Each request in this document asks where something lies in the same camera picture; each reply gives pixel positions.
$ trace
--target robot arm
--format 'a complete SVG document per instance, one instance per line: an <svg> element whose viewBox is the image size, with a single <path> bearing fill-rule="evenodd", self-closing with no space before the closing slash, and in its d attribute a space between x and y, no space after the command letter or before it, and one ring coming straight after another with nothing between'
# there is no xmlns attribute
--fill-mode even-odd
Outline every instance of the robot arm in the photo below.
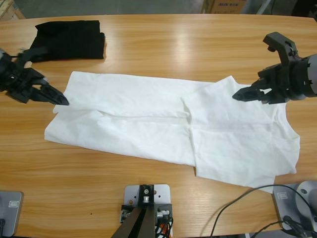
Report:
<svg viewBox="0 0 317 238"><path fill-rule="evenodd" d="M259 100L262 103L286 103L317 96L317 55L301 58L295 43L278 32L268 34L264 40L268 50L277 51L281 60L258 72L259 80L242 88L232 97L239 101Z"/></svg>
<svg viewBox="0 0 317 238"><path fill-rule="evenodd" d="M65 96L53 88L47 79L33 68L24 68L26 62L33 56L45 54L45 48L34 48L18 54L16 57L8 55L0 49L0 92L13 99L27 103L29 99L40 102L50 102L58 105L69 105Z"/></svg>

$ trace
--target fabric fold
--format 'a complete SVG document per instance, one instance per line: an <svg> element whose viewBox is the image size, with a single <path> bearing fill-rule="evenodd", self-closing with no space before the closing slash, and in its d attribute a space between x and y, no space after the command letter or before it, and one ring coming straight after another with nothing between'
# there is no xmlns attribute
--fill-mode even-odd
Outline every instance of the fabric fold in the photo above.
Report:
<svg viewBox="0 0 317 238"><path fill-rule="evenodd" d="M45 139L196 167L202 178L242 186L296 172L300 137L285 105L240 102L247 85L73 72Z"/></svg>

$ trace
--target black cable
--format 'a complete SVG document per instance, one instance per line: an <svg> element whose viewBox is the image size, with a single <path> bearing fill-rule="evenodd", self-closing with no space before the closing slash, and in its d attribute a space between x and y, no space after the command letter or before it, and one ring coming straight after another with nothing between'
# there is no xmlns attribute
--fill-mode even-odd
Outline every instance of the black cable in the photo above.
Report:
<svg viewBox="0 0 317 238"><path fill-rule="evenodd" d="M286 187L292 191L294 191L297 195L300 196L300 198L306 203L306 205L309 207L309 209L311 210L311 212L315 215L315 212L313 210L313 208L309 205L309 203L303 198L303 196L298 192L296 191L295 189L293 189L292 187L289 187L289 186L286 186L286 185L283 185L283 184L271 184L271 185L264 185L264 186L261 186L261 187L256 187L256 188L253 188L249 191L247 191L246 193L242 194L240 197L234 199L233 201L229 202L227 205L225 205L221 211L218 213L217 217L216 217L216 220L213 224L213 228L212 228L212 231L211 231L211 235L210 235L210 238L212 238L213 236L213 232L214 232L214 229L216 228L216 224L217 224L217 221L220 217L220 215L222 214L222 212L227 208L229 207L230 205L232 205L233 203L239 201L241 198L245 197L246 195L248 195L249 193L255 191L255 190L258 190L258 189L261 189L261 188L265 188L265 187L273 187L273 186L280 186L280 187Z"/></svg>
<svg viewBox="0 0 317 238"><path fill-rule="evenodd" d="M0 219L0 238L3 237L3 228L5 225L5 219Z"/></svg>
<svg viewBox="0 0 317 238"><path fill-rule="evenodd" d="M271 15L273 15L273 7L274 7L274 5L275 5L275 1L276 1L276 0L273 1L272 6L271 6Z"/></svg>
<svg viewBox="0 0 317 238"><path fill-rule="evenodd" d="M254 233L253 236L251 236L251 238L255 238L261 231L267 229L268 227L270 226L273 226L275 224L281 224L281 223L284 223L285 221L277 221L277 222L273 222L273 223L270 223L268 225L266 225L265 227L263 227L261 230L259 230L258 232Z"/></svg>
<svg viewBox="0 0 317 238"><path fill-rule="evenodd" d="M163 238L169 238L170 232L171 232L172 227L173 227L173 223L174 223L174 219L173 219L173 218L171 218L171 224L170 224L170 227L169 227L168 231L166 231L166 235L165 235Z"/></svg>
<svg viewBox="0 0 317 238"><path fill-rule="evenodd" d="M169 225L169 222L170 222L171 219L173 219L173 218L170 217L170 218L164 223L164 226L161 228L161 231L156 234L156 238L158 238L159 236L162 235L162 232L164 231L165 227Z"/></svg>

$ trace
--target black fabric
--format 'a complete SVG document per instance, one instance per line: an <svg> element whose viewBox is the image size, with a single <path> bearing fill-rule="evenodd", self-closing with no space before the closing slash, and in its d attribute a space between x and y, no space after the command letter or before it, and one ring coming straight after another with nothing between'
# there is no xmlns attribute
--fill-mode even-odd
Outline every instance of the black fabric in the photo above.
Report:
<svg viewBox="0 0 317 238"><path fill-rule="evenodd" d="M105 35L99 21L51 21L38 29L31 48L46 47L48 53L32 62L65 59L103 59Z"/></svg>

